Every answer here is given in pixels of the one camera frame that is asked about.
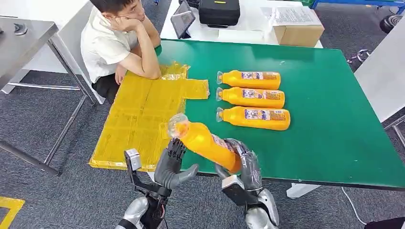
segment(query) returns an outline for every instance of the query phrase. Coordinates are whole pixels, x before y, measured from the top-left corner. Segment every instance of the cardboard box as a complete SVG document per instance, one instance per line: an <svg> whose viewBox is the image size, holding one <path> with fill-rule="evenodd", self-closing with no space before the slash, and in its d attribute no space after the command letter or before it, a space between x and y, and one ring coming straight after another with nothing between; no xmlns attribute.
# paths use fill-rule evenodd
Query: cardboard box
<svg viewBox="0 0 405 229"><path fill-rule="evenodd" d="M321 37L323 31L322 23L316 16L314 10L310 10L316 17L317 24L311 25L274 25L274 33L280 45L294 45L314 47Z"/></svg>

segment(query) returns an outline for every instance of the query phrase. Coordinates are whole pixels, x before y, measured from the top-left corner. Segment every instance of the bottle cap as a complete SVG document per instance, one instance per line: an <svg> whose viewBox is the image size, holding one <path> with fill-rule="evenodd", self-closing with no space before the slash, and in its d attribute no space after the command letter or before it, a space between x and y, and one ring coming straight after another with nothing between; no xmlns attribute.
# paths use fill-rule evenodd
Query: bottle cap
<svg viewBox="0 0 405 229"><path fill-rule="evenodd" d="M167 132L172 138L180 138L187 133L189 126L190 122L187 116L183 113L178 113L169 120Z"/></svg>
<svg viewBox="0 0 405 229"><path fill-rule="evenodd" d="M222 76L223 76L223 73L218 71L216 74L216 83L217 84L222 84Z"/></svg>
<svg viewBox="0 0 405 229"><path fill-rule="evenodd" d="M224 120L224 110L220 107L216 109L216 121L220 122Z"/></svg>
<svg viewBox="0 0 405 229"><path fill-rule="evenodd" d="M222 92L223 91L223 89L222 88L220 88L220 87L218 87L217 89L216 89L216 100L217 101L221 101L222 100Z"/></svg>

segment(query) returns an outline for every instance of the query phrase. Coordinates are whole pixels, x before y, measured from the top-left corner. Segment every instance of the boy's arm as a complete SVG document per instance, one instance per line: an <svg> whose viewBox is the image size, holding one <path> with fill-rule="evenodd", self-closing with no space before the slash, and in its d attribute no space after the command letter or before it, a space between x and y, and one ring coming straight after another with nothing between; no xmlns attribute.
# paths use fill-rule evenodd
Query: boy's arm
<svg viewBox="0 0 405 229"><path fill-rule="evenodd" d="M152 40L142 23L135 23L133 27L137 33L142 58L131 52L119 64L137 75L149 79L158 79L161 73Z"/></svg>
<svg viewBox="0 0 405 229"><path fill-rule="evenodd" d="M159 32L156 30L155 26L149 20L148 17L145 16L145 20L142 22L143 26L145 26L145 30L148 33L150 40L152 41L153 47L160 46L160 35ZM140 49L139 43L131 50L131 53L136 54L142 57L142 52Z"/></svg>
<svg viewBox="0 0 405 229"><path fill-rule="evenodd" d="M145 26L145 30L148 33L150 40L152 41L153 47L158 47L160 45L160 35L155 26L153 26L152 22L146 16L142 24L143 26Z"/></svg>

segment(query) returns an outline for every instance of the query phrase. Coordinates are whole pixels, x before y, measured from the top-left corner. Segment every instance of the tablet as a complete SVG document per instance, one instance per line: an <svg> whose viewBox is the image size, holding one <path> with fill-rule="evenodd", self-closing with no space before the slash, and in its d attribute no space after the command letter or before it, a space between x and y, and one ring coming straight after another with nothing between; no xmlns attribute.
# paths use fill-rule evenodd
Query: tablet
<svg viewBox="0 0 405 229"><path fill-rule="evenodd" d="M170 21L173 24L177 38L183 38L190 25L195 21L195 16L186 0L180 4Z"/></svg>

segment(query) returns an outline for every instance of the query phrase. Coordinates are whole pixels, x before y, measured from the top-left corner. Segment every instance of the yellow tape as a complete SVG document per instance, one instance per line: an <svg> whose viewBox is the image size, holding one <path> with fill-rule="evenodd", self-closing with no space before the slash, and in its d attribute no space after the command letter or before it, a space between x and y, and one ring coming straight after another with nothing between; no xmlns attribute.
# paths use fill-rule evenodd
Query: yellow tape
<svg viewBox="0 0 405 229"><path fill-rule="evenodd" d="M8 208L9 212L3 218L0 224L0 229L7 229L11 225L17 213L20 211L24 204L22 199L12 199L7 197L0 197L0 208Z"/></svg>
<svg viewBox="0 0 405 229"><path fill-rule="evenodd" d="M207 80L187 79L187 65L161 66L162 78L148 80L128 72L104 124L89 165L127 169L124 150L138 150L141 171L154 171L169 143L167 122L185 110L185 98L207 99Z"/></svg>

